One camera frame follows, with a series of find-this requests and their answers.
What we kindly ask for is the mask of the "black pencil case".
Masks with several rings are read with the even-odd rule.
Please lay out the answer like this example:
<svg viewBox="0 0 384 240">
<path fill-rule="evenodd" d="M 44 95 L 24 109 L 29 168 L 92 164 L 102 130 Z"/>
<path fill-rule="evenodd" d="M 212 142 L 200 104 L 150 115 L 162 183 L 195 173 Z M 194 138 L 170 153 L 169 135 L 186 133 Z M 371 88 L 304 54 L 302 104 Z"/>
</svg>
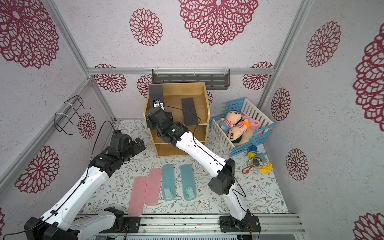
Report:
<svg viewBox="0 0 384 240">
<path fill-rule="evenodd" d="M 152 84 L 149 86 L 149 102 L 153 105 L 153 99 L 160 98 L 164 103 L 163 86 L 160 84 Z"/>
<path fill-rule="evenodd" d="M 197 126 L 199 118 L 197 116 L 196 107 L 193 98 L 182 99 L 182 110 L 184 122 L 186 126 Z"/>
</svg>

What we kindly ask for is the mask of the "pink pencil case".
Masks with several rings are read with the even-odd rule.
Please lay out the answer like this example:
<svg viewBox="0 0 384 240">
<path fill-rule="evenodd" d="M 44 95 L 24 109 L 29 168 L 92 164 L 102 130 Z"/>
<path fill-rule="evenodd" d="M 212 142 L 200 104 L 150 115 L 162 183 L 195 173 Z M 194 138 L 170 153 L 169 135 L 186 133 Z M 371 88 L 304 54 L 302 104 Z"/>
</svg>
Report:
<svg viewBox="0 0 384 240">
<path fill-rule="evenodd" d="M 131 217 L 139 217 L 143 214 L 147 181 L 148 178 L 145 176 L 136 177 L 134 180 L 128 209 L 128 215 Z"/>
<path fill-rule="evenodd" d="M 144 204 L 146 206 L 156 206 L 159 202 L 161 190 L 162 169 L 153 168 L 149 172 Z"/>
</svg>

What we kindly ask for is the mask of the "teal pencil case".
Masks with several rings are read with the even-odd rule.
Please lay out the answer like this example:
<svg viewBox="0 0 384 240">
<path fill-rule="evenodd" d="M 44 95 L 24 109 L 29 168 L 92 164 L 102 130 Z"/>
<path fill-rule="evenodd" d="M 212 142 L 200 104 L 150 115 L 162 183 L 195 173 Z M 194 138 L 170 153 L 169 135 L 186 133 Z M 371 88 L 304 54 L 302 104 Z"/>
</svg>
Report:
<svg viewBox="0 0 384 240">
<path fill-rule="evenodd" d="M 162 167 L 162 194 L 164 201 L 172 201 L 176 198 L 175 172 L 172 164 Z"/>
<path fill-rule="evenodd" d="M 184 199 L 186 201 L 195 200 L 197 189 L 192 165 L 186 164 L 181 166 L 181 179 Z"/>
</svg>

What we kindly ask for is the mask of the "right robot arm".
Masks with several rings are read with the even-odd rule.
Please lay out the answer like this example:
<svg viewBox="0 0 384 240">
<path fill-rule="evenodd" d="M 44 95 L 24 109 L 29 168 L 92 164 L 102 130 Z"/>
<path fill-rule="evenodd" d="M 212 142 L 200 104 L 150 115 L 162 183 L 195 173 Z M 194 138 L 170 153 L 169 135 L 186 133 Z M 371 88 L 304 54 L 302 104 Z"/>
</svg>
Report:
<svg viewBox="0 0 384 240">
<path fill-rule="evenodd" d="M 243 203 L 241 197 L 246 196 L 245 192 L 237 190 L 235 161 L 231 158 L 226 160 L 209 150 L 184 124 L 174 122 L 171 112 L 154 107 L 147 110 L 145 116 L 147 126 L 155 130 L 160 139 L 193 157 L 211 175 L 210 189 L 224 199 L 230 210 L 229 217 L 220 217 L 221 231 L 260 233 L 259 218 Z"/>
</svg>

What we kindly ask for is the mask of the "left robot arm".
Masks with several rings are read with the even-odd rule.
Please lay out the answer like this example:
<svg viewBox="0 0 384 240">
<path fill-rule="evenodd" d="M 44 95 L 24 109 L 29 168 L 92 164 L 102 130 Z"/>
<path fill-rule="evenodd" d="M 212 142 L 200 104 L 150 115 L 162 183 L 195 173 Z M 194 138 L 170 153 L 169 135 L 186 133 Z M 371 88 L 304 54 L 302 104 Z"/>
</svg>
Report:
<svg viewBox="0 0 384 240">
<path fill-rule="evenodd" d="M 103 231 L 124 230 L 123 211 L 112 207 L 93 217 L 78 220 L 76 216 L 95 190 L 145 149 L 143 140 L 114 131 L 110 145 L 91 160 L 75 185 L 41 217 L 32 217 L 25 223 L 27 239 L 85 240 Z"/>
</svg>

